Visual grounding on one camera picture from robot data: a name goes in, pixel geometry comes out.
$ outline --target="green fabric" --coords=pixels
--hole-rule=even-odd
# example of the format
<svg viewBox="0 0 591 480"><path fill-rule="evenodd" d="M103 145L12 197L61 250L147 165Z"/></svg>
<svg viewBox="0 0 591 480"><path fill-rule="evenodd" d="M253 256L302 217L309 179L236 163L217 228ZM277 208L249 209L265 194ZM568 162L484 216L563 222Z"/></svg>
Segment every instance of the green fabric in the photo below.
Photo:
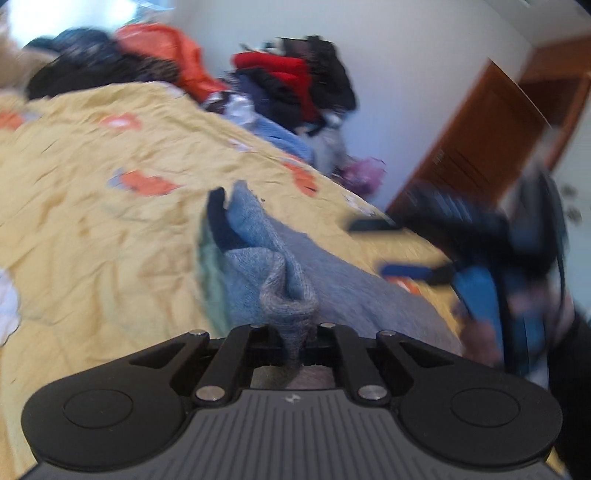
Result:
<svg viewBox="0 0 591 480"><path fill-rule="evenodd" d="M203 219L199 242L197 280L203 292L203 308L212 324L211 337L225 337L232 327L226 314L223 254L213 241L207 218Z"/></svg>

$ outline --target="ceiling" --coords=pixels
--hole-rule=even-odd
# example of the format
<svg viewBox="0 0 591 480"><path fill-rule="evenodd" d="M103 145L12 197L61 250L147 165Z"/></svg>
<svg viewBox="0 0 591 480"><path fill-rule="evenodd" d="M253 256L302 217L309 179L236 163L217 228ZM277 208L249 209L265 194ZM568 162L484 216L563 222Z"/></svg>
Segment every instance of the ceiling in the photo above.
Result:
<svg viewBox="0 0 591 480"><path fill-rule="evenodd" d="M591 15L576 0L484 1L535 46L591 35Z"/></svg>

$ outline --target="bed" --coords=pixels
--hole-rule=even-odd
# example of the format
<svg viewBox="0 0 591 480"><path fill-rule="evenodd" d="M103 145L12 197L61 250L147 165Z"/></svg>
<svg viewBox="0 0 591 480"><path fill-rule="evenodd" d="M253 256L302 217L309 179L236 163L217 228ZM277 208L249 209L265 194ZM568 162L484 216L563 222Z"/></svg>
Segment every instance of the bed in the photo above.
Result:
<svg viewBox="0 0 591 480"><path fill-rule="evenodd" d="M269 214L367 272L443 258L411 233L345 234L370 205L313 171L305 194L293 159L163 84L0 95L0 112L22 120L0 128L0 267L22 320L0 348L1 479L34 464L20 415L43 385L187 330L224 334L196 275L209 190L246 180ZM451 290L419 288L455 329Z"/></svg>

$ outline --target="wooden door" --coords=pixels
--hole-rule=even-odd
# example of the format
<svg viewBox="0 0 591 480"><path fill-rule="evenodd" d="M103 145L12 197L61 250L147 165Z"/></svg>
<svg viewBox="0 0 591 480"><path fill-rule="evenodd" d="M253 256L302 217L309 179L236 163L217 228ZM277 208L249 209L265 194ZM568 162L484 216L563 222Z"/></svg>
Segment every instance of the wooden door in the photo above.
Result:
<svg viewBox="0 0 591 480"><path fill-rule="evenodd" d="M546 125L523 91L491 62L411 182L496 203L519 177Z"/></svg>

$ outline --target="black bag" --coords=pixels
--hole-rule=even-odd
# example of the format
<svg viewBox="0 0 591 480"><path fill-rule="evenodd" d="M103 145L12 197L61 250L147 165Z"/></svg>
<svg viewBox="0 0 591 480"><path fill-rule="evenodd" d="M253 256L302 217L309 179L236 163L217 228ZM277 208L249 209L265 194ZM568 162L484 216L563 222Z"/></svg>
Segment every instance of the black bag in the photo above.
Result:
<svg viewBox="0 0 591 480"><path fill-rule="evenodd" d="M310 96L319 109L338 112L357 108L355 93L335 46L319 36L305 40L283 38L285 56L304 59L310 68Z"/></svg>

